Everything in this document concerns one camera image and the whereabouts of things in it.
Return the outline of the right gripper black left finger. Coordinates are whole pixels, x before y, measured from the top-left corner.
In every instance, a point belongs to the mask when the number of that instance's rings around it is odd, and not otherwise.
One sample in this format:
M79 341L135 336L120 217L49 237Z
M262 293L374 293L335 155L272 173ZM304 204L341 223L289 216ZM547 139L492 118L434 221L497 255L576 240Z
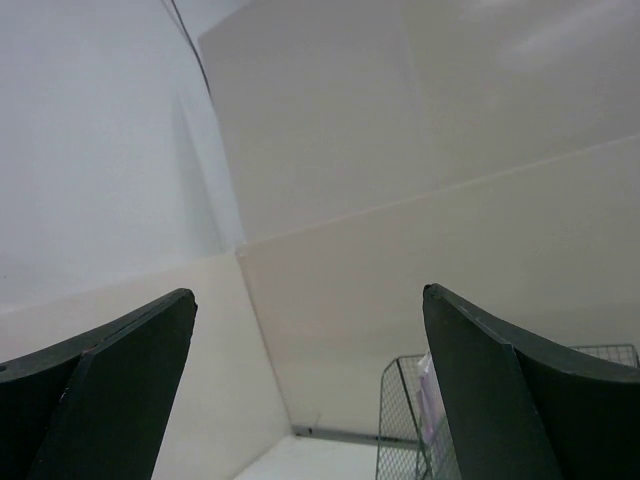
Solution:
M1 365L4 479L149 479L183 375L189 289Z

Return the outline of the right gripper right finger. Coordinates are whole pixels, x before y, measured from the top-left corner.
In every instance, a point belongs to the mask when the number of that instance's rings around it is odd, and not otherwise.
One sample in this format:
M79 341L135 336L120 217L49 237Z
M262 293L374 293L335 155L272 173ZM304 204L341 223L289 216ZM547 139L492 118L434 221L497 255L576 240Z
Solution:
M464 479L636 479L639 371L501 320L439 284L425 332Z

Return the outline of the clear zip pouch purple zipper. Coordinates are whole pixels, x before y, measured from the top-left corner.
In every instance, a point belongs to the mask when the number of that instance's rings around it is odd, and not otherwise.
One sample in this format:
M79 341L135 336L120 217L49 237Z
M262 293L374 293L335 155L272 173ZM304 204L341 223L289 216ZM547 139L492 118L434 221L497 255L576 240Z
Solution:
M444 419L445 407L442 399L437 374L430 353L424 355L418 362L420 411L422 420L422 437L430 443Z

